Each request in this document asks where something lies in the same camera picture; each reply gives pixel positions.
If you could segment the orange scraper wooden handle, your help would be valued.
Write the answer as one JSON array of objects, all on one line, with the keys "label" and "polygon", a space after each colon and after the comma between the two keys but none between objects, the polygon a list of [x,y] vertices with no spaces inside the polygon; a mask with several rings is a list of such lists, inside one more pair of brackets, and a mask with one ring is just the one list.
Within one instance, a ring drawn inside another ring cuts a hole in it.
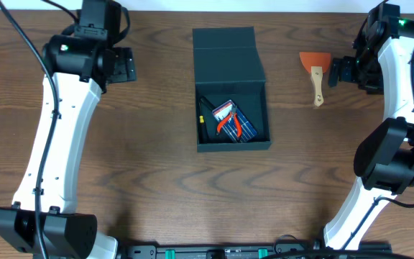
[{"label": "orange scraper wooden handle", "polygon": [[315,106],[321,106],[324,102],[322,93],[323,74],[330,66],[331,54],[320,52],[300,52],[299,56],[303,67],[310,74],[310,79],[313,84],[313,104]]}]

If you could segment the blue drill bit case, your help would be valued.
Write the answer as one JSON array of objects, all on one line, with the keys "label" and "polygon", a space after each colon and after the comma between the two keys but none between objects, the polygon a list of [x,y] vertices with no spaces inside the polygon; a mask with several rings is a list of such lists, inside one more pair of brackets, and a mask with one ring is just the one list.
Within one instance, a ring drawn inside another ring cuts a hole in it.
[{"label": "blue drill bit case", "polygon": [[234,143],[246,143],[257,136],[256,129],[232,100],[216,107],[212,115],[218,122],[216,135],[224,133]]}]

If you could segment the black gift box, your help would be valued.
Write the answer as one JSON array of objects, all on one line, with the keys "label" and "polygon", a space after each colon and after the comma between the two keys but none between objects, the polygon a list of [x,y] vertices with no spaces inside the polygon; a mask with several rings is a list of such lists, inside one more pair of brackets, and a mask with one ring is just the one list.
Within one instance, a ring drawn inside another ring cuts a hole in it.
[{"label": "black gift box", "polygon": [[[265,72],[259,58],[253,27],[199,28],[193,30],[197,151],[200,153],[266,150],[271,145],[265,91]],[[216,135],[218,122],[203,109],[209,143],[203,144],[199,100],[205,96],[215,108],[232,100],[257,131],[246,143]]]}]

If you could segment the black yellow screwdriver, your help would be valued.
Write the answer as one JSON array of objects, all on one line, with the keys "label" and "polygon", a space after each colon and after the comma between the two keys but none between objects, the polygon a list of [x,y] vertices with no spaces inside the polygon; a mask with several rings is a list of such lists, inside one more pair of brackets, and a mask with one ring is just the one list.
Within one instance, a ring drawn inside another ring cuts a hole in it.
[{"label": "black yellow screwdriver", "polygon": [[206,108],[210,112],[212,112],[215,109],[215,106],[205,97],[202,96],[198,103],[199,106],[199,125],[201,127],[201,139],[202,143],[206,144],[209,143],[210,137],[208,135],[207,125],[206,125],[206,119],[203,115],[203,109]]}]

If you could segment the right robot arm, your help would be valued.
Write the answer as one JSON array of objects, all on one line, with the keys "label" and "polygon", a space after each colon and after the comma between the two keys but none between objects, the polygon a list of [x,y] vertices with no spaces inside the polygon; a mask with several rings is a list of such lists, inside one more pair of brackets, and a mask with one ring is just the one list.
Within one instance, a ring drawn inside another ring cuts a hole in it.
[{"label": "right robot arm", "polygon": [[337,215],[324,227],[323,242],[333,250],[358,250],[379,213],[414,186],[414,20],[398,5],[382,1],[369,13],[353,42],[354,57],[334,58],[328,84],[355,83],[382,94],[382,123],[359,145],[356,180]]}]

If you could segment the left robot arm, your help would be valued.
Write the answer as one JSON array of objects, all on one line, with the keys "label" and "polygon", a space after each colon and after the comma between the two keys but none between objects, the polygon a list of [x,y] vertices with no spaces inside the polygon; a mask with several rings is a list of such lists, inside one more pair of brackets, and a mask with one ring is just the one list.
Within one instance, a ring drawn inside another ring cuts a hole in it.
[{"label": "left robot arm", "polygon": [[42,109],[24,177],[0,207],[0,237],[34,258],[124,258],[119,241],[77,211],[78,170],[91,117],[112,83],[136,80],[132,50],[121,41],[128,10],[87,0],[72,23],[34,50],[45,75]]}]

